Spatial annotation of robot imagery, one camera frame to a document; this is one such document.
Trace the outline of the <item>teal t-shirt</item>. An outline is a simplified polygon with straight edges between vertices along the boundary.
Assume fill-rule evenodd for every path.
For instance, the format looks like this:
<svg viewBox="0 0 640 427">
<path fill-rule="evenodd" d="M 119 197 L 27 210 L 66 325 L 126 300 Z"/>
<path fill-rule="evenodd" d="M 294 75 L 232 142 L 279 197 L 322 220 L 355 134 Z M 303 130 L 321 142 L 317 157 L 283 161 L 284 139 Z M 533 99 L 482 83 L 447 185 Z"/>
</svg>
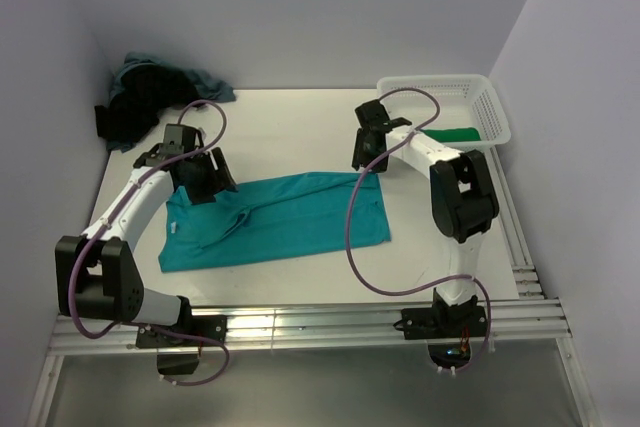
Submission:
<svg viewBox="0 0 640 427">
<path fill-rule="evenodd" d="M 308 172 L 247 182 L 193 205 L 183 190 L 166 203 L 164 273 L 232 267 L 391 239 L 376 175 Z"/>
</svg>

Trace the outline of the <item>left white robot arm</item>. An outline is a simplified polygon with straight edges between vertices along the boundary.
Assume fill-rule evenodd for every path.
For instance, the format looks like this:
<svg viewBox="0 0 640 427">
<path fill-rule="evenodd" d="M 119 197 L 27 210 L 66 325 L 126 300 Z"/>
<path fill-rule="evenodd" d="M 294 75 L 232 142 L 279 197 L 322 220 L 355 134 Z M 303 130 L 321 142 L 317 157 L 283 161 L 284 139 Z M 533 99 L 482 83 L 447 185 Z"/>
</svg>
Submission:
<svg viewBox="0 0 640 427">
<path fill-rule="evenodd" d="M 146 288 L 133 252 L 156 211 L 178 190 L 200 205 L 235 189 L 219 147 L 205 143 L 194 127 L 168 125 L 162 142 L 136 159 L 125 187 L 105 213 L 81 234 L 57 242 L 60 313 L 76 324 L 87 318 L 111 326 L 159 327 L 159 335 L 172 346 L 190 342 L 195 322 L 189 300 Z"/>
</svg>

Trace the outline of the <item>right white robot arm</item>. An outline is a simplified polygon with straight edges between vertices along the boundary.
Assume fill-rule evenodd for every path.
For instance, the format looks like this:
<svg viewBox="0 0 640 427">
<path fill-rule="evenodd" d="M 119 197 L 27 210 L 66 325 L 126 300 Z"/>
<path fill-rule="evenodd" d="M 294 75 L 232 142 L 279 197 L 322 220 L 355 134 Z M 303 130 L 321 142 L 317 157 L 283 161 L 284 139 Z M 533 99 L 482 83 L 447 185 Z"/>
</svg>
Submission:
<svg viewBox="0 0 640 427">
<path fill-rule="evenodd" d="M 478 297 L 486 292 L 477 279 L 479 253 L 499 214 L 499 202 L 485 156 L 459 151 L 424 135 L 411 122 L 389 116 L 372 100 L 355 110 L 353 168 L 363 178 L 381 174 L 396 157 L 429 182 L 431 214 L 444 238 L 446 275 L 428 284 L 433 301 L 409 308 L 395 323 L 407 340 L 480 337 L 489 330 L 490 308 Z"/>
</svg>

